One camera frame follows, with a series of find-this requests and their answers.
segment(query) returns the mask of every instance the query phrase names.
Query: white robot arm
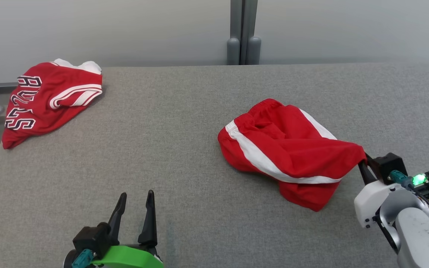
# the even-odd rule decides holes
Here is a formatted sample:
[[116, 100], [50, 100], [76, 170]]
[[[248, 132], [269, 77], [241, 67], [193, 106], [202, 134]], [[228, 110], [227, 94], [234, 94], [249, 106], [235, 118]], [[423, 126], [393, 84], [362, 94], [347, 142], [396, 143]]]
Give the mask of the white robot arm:
[[429, 171], [408, 177], [402, 159], [391, 153], [368, 156], [359, 168], [366, 184], [354, 200], [360, 225], [380, 227], [400, 268], [429, 268]]

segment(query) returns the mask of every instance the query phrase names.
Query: teal connector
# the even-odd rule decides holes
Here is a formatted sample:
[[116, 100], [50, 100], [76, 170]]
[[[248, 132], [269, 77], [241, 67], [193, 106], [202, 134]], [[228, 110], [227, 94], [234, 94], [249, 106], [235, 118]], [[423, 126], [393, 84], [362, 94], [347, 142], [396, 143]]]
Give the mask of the teal connector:
[[90, 249], [84, 249], [80, 255], [75, 259], [72, 263], [72, 268], [86, 268], [90, 265], [92, 260], [94, 259], [94, 255]]
[[392, 172], [390, 172], [390, 178], [392, 181], [401, 184], [402, 181], [404, 181], [405, 179], [407, 179], [407, 175], [403, 174], [402, 172], [398, 171], [398, 170], [394, 170]]

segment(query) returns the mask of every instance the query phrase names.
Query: gray fabric surface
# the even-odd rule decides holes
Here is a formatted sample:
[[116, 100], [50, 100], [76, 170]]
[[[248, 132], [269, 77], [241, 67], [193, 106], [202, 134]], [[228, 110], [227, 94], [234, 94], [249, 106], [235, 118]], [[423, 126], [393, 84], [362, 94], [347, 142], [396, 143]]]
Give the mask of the gray fabric surface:
[[83, 226], [128, 194], [134, 243], [155, 191], [166, 267], [393, 268], [377, 227], [362, 229], [357, 169], [320, 212], [274, 181], [237, 172], [218, 132], [265, 98], [310, 113], [373, 156], [429, 170], [429, 64], [104, 68], [104, 94], [55, 132], [0, 148], [0, 267], [60, 267]]

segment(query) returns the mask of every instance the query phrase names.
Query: red basketball jersey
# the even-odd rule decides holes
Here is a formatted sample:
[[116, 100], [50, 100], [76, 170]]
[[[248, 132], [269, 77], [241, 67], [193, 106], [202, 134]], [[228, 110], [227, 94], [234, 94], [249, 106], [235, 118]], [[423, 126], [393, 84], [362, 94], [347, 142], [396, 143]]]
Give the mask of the red basketball jersey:
[[101, 68], [93, 61], [73, 66], [57, 59], [19, 76], [7, 105], [3, 148], [58, 129], [102, 94]]

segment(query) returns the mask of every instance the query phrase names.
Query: red fabric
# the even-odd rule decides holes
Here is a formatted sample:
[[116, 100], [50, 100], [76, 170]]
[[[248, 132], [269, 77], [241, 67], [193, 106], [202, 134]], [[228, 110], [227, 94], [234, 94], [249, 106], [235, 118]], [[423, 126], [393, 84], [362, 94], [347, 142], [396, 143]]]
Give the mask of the red fabric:
[[[297, 107], [267, 99], [223, 128], [218, 141], [234, 168], [275, 178], [284, 198], [319, 211], [334, 194], [340, 179], [366, 156], [361, 146], [335, 139], [308, 117]], [[250, 151], [253, 147], [275, 167]]]
[[3, 148], [14, 148], [30, 136], [66, 124], [102, 92], [101, 85], [102, 75], [97, 73], [56, 63], [31, 67], [18, 78], [7, 105]]

